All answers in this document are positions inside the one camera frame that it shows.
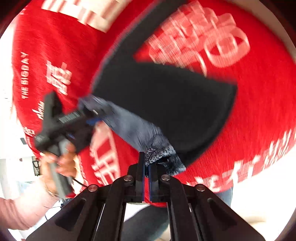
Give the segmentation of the person's left hand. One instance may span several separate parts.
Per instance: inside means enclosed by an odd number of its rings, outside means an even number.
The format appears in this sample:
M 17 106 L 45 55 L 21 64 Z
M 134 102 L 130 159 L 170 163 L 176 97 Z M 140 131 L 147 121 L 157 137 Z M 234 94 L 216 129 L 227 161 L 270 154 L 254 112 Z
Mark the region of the person's left hand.
M 76 156 L 75 146 L 67 142 L 65 152 L 57 157 L 50 152 L 46 152 L 41 158 L 41 180 L 45 188 L 55 195 L 60 195 L 53 179 L 53 173 L 61 174 L 65 177 L 75 177 L 77 174 L 74 158 Z

